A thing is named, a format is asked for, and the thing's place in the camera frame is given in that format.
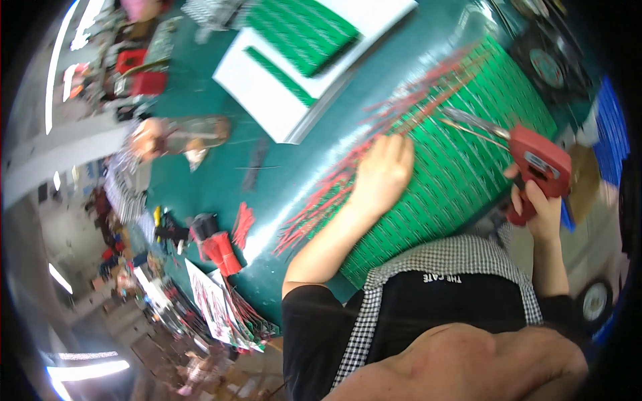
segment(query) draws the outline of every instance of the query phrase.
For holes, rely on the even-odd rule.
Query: fan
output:
[[[582,50],[549,21],[532,21],[508,53],[545,101],[559,105],[589,99],[593,82],[582,67]]]

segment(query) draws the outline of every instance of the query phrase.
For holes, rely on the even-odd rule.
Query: yellow tool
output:
[[[161,226],[161,207],[160,206],[156,206],[156,209],[154,209],[154,225],[156,227]],[[156,237],[156,242],[159,243],[160,241],[161,241],[161,238]]]

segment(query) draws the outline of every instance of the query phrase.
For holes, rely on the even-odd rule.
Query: red container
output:
[[[116,71],[124,74],[128,70],[142,65],[145,59],[145,54],[147,54],[146,49],[123,50],[118,54]]]
[[[168,75],[154,71],[136,73],[131,77],[132,84],[129,96],[136,95],[159,95],[167,86]]]

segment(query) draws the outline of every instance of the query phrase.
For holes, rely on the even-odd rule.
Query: person's arm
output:
[[[514,177],[517,165],[510,166],[506,176]],[[533,203],[537,215],[527,222],[533,235],[533,288],[541,297],[568,295],[568,277],[562,260],[560,241],[561,198],[548,199],[534,181],[526,182],[526,196]],[[511,199],[517,213],[522,211],[519,190],[513,186]]]
[[[352,247],[390,210],[412,177],[414,148],[400,135],[379,138],[357,170],[354,190],[341,210],[288,266],[282,297],[308,284],[322,286]]]

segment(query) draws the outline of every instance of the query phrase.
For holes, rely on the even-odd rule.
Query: red handle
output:
[[[510,131],[508,141],[510,154],[519,166],[522,181],[533,180],[547,198],[566,196],[571,181],[571,157],[557,145],[521,125]],[[519,193],[523,211],[517,214],[511,204],[508,208],[509,222],[524,226],[537,215],[535,207],[526,197],[522,188]]]
[[[508,221],[520,227],[525,226],[526,222],[534,218],[537,214],[537,212],[535,211],[535,207],[532,203],[530,203],[528,199],[525,200],[524,198],[522,198],[522,207],[523,209],[521,216],[517,214],[515,206],[513,206],[512,203],[508,207],[508,211],[506,213],[506,218],[508,219]]]

